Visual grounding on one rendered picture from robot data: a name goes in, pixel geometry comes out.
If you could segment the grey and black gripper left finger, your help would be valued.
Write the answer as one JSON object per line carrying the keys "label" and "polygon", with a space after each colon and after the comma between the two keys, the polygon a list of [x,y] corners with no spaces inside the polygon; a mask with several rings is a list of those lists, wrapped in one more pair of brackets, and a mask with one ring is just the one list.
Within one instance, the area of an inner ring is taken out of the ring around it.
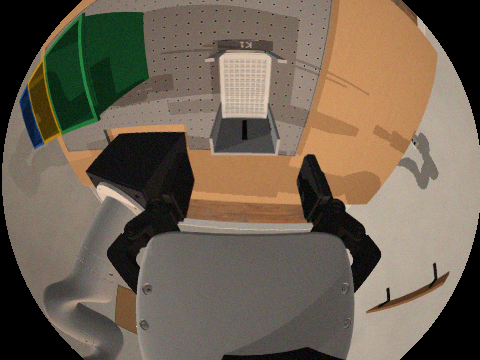
{"label": "grey and black gripper left finger", "polygon": [[158,197],[147,201],[146,210],[130,220],[124,227],[124,233],[108,248],[108,259],[136,295],[140,270],[136,257],[139,250],[145,248],[155,235],[180,231],[177,224],[187,217],[193,186],[194,175],[188,154],[177,153]]}

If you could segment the yellow open-top bin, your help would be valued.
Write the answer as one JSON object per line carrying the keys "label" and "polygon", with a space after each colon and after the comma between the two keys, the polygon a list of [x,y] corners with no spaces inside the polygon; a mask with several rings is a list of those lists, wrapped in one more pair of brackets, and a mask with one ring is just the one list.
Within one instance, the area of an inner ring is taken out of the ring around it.
{"label": "yellow open-top bin", "polygon": [[34,117],[44,143],[61,136],[62,132],[56,120],[48,92],[44,57],[28,82],[28,90]]}

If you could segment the blue box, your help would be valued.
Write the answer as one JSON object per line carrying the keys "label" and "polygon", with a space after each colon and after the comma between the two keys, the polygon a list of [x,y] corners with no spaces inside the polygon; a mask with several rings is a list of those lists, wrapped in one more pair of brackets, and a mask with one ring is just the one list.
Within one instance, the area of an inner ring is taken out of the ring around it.
{"label": "blue box", "polygon": [[[21,108],[23,120],[24,120],[26,129],[27,129],[28,135],[30,137],[30,140],[32,142],[32,145],[33,145],[34,149],[36,149],[36,148],[42,146],[45,143],[44,143],[44,141],[42,139],[42,136],[40,134],[40,131],[38,129],[38,126],[37,126],[37,123],[36,123],[36,120],[35,120],[35,117],[34,117],[34,113],[33,113],[33,110],[32,110],[32,106],[31,106],[29,90],[28,91],[27,90],[28,90],[28,83],[27,83],[27,85],[24,89],[24,92],[23,92],[19,102],[20,102],[20,108]],[[29,103],[29,101],[30,101],[30,103]]]}

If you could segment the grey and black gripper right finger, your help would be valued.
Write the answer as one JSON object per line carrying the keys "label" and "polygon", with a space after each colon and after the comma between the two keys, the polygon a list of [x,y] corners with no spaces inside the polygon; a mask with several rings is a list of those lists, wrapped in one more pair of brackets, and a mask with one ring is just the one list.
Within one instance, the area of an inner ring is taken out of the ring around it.
{"label": "grey and black gripper right finger", "polygon": [[333,198],[324,177],[315,155],[304,156],[297,178],[304,218],[314,225],[310,232],[338,236],[349,249],[355,293],[381,259],[381,251],[365,234],[365,227],[346,212],[345,204]]}

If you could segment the green open-top bin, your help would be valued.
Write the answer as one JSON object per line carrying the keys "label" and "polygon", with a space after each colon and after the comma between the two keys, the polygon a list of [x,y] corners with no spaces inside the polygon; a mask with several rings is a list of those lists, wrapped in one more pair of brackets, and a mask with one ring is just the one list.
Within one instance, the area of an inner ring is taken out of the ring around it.
{"label": "green open-top bin", "polygon": [[99,122],[108,107],[149,79],[143,12],[82,13],[49,48],[44,62],[62,135]]}

